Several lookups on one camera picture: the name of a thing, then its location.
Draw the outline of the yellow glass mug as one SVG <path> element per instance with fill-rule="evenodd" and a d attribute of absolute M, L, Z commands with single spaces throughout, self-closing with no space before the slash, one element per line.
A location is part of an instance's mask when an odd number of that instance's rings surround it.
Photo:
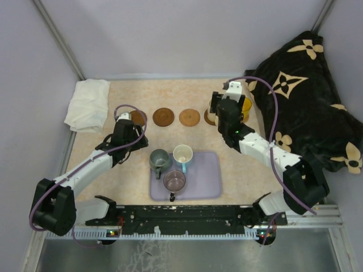
<path fill-rule="evenodd" d="M 248 115 L 251 108 L 252 108 L 252 101 L 249 98 L 245 97 L 242 105 L 242 115 L 243 116 Z"/>

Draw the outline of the cream ceramic mug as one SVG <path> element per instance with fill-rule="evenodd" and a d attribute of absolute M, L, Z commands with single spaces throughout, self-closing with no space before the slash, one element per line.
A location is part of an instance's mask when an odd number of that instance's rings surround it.
<path fill-rule="evenodd" d="M 208 109 L 207 109 L 207 118 L 210 122 L 215 124 L 216 123 L 216 114 L 212 113 L 211 108 L 212 108 L 212 101 L 210 100 L 209 104 L 208 104 Z"/>

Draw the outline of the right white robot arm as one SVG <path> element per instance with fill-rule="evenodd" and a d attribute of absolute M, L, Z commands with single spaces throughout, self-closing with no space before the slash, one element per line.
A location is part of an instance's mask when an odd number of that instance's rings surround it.
<path fill-rule="evenodd" d="M 269 167 L 282 187 L 280 191 L 267 193 L 253 203 L 254 219 L 260 224 L 267 224 L 273 216 L 287 211 L 314 215 L 313 206 L 330 192 L 319 162 L 310 155 L 299 156 L 284 151 L 245 125 L 240 109 L 244 99 L 242 94 L 233 100 L 229 95 L 214 92 L 210 111 L 216 114 L 218 132 L 225 143 Z"/>

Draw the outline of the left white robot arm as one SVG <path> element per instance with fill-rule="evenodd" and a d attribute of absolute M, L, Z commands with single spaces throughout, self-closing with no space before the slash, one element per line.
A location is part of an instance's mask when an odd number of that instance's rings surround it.
<path fill-rule="evenodd" d="M 143 126 L 119 118 L 113 133 L 105 137 L 85 161 L 62 176 L 38 182 L 29 214 L 30 226 L 36 231 L 47 230 L 63 236 L 73 226 L 89 220 L 113 224 L 118 211 L 111 199 L 97 196 L 79 203 L 75 199 L 100 175 L 127 159 L 131 152 L 147 146 Z"/>

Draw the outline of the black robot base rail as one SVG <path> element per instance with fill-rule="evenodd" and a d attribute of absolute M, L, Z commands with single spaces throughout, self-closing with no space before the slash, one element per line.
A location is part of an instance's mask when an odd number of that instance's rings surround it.
<path fill-rule="evenodd" d="M 88 220 L 64 239 L 99 240 L 262 240 L 270 226 L 287 225 L 285 213 L 260 217 L 251 206 L 113 206 L 102 219 Z"/>

